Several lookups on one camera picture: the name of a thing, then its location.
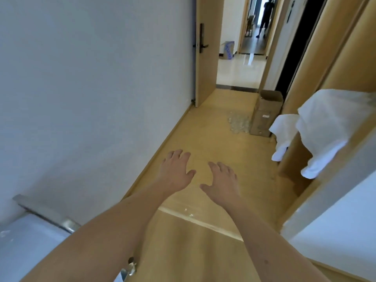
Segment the human arm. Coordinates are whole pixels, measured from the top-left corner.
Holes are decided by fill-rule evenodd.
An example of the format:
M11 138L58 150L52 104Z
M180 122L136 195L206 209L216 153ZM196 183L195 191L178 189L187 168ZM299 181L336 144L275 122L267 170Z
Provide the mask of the human arm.
M329 282L312 263L254 214L241 198L234 171L209 162L211 186L200 188L233 219L262 282Z
M181 153L182 150L171 151L151 185L80 227L22 282L114 281L158 207L167 197L187 187L195 175L195 170L186 173L190 153Z

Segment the black shorts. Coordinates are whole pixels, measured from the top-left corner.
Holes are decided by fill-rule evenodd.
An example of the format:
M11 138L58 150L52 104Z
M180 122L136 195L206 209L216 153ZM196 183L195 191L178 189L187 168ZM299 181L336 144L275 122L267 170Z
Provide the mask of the black shorts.
M270 18L262 18L260 28L263 28L265 25L265 29L269 27Z

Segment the right arm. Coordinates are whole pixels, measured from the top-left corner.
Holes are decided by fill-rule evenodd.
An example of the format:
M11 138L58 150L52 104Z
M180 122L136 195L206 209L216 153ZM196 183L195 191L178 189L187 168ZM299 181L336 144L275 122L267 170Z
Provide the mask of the right arm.
M209 162L211 186L200 188L233 219L262 282L329 282L282 236L254 214L239 194L238 178L231 167Z

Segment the white cloth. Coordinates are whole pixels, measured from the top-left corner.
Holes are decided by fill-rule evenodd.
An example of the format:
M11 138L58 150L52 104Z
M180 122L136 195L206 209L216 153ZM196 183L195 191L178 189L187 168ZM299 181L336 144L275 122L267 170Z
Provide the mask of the white cloth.
M296 128L313 155L301 170L304 177L317 177L375 111L374 103L374 93L326 89L317 91L298 109Z
M273 161L281 161L291 141L295 137L298 130L295 125L299 119L299 115L287 114L279 115L271 125L269 131L274 133L277 138L276 151L272 155Z

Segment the open door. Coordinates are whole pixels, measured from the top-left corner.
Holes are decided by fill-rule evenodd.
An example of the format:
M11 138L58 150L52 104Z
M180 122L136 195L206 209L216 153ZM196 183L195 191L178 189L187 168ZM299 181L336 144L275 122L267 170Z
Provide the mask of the open door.
M224 0L196 0L196 107L217 83Z

